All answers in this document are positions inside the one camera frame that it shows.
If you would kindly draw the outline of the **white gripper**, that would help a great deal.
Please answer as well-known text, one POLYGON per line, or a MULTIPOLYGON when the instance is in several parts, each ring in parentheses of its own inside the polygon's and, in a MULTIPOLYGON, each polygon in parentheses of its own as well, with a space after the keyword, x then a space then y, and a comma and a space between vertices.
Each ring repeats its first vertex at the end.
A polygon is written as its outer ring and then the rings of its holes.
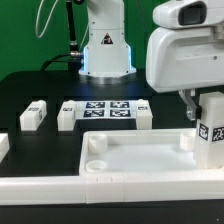
MULTIPOLYGON (((157 92, 222 85, 224 40, 215 39, 212 28, 157 28, 148 42, 146 79, 157 92)), ((196 119, 201 116, 198 106, 196 119)))

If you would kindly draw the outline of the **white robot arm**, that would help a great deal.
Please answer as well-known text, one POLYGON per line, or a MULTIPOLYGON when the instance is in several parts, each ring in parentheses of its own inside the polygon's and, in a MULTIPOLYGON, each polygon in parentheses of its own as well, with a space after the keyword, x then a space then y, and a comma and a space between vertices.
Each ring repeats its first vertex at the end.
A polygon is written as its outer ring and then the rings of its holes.
MULTIPOLYGON (((89 41, 79 74, 116 80, 136 69, 124 37, 123 0, 87 0, 89 41)), ((146 80, 158 92, 177 91, 191 120, 197 88, 224 84, 224 0, 169 0, 153 10, 146 80)))

